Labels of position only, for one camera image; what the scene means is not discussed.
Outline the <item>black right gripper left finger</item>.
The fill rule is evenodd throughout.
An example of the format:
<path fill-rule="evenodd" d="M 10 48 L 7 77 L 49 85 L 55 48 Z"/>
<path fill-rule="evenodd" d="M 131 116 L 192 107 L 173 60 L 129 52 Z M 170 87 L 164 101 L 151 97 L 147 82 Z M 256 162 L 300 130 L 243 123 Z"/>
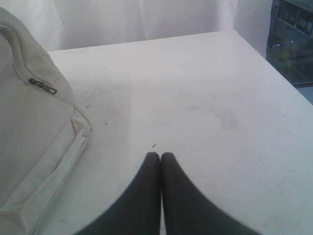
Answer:
<path fill-rule="evenodd" d="M 79 235 L 158 235 L 161 219 L 160 157 L 149 152 L 129 186 Z"/>

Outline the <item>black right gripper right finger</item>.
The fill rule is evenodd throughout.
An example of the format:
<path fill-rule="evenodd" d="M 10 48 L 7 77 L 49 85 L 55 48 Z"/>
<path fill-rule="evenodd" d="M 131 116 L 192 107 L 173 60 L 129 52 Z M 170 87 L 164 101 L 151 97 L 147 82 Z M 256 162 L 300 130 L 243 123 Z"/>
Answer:
<path fill-rule="evenodd" d="M 218 208 L 185 174 L 173 153 L 161 156 L 162 200 L 168 235 L 258 235 Z"/>

